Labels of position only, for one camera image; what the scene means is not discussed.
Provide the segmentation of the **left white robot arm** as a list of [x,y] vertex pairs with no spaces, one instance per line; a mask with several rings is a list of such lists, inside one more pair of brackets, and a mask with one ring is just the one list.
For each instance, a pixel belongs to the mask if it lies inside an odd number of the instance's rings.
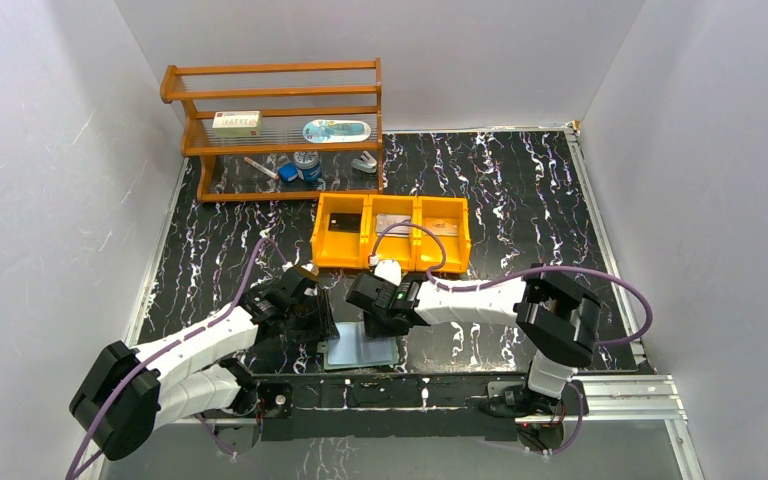
[[238,354],[272,339],[310,344],[337,335],[315,267],[285,266],[280,277],[176,334],[135,347],[106,346],[69,411],[109,460],[135,452],[155,430],[205,411],[286,419],[292,386],[255,376]]

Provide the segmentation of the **orange wooden shelf rack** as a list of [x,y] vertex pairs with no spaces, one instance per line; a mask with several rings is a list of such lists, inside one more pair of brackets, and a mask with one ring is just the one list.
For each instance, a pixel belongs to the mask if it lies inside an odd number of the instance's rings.
[[[383,75],[380,59],[182,67],[170,65],[160,83],[165,104],[180,104],[184,120],[180,151],[198,162],[196,197],[201,203],[308,200],[321,192],[379,193],[383,175],[354,170],[362,151],[384,153]],[[260,111],[260,137],[218,138],[217,111]],[[314,144],[302,137],[311,120],[359,120],[372,129],[357,143]],[[317,151],[321,178],[308,183],[271,179],[248,165],[247,156],[277,172],[295,152]]]

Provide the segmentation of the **yellow three-compartment bin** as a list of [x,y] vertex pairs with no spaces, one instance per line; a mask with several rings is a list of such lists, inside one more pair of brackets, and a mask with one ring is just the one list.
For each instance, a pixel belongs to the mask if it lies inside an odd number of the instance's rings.
[[465,198],[323,194],[311,237],[318,267],[363,269],[370,259],[395,260],[404,271],[435,265],[468,271],[472,242]]

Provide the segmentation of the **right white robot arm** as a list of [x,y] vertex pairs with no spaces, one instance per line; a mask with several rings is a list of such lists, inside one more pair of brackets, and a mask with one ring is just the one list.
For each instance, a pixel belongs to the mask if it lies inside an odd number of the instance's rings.
[[397,279],[379,264],[355,278],[346,300],[363,311],[373,337],[449,323],[517,327],[535,348],[526,389],[553,401],[592,363],[601,315],[599,298],[561,272],[500,283],[444,281],[418,272]]

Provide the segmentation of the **green card holder wallet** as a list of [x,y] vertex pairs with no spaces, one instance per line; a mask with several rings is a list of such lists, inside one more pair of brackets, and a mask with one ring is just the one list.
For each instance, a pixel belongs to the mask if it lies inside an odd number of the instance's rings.
[[393,366],[399,360],[395,338],[372,338],[362,322],[338,322],[337,334],[318,345],[325,371]]

